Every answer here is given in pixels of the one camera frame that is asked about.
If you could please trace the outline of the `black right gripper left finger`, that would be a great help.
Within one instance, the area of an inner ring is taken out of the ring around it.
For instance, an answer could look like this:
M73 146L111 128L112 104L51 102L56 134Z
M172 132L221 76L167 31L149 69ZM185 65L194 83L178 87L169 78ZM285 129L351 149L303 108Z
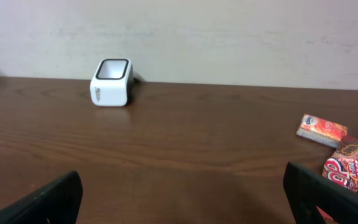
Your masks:
M0 210L0 224L75 224L82 196L80 176L71 171Z

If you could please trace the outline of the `orange tissue packet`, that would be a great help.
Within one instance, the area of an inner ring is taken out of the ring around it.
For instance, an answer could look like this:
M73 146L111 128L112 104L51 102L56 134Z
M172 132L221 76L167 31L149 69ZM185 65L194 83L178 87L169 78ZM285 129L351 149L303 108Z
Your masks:
M304 114L296 135L318 142L325 146L337 148L348 127L309 114Z

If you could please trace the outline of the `red small packet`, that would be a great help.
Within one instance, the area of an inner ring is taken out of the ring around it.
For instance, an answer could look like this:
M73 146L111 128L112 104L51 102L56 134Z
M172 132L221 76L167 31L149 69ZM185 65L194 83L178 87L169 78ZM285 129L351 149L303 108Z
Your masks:
M322 176L358 193L358 139L344 136L324 163Z

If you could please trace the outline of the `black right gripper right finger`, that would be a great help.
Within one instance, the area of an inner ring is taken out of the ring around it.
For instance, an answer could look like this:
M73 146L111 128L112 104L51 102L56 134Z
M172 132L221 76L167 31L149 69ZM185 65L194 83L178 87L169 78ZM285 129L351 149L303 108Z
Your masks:
M297 223L324 223L323 210L338 223L358 224L358 194L289 162L283 188Z

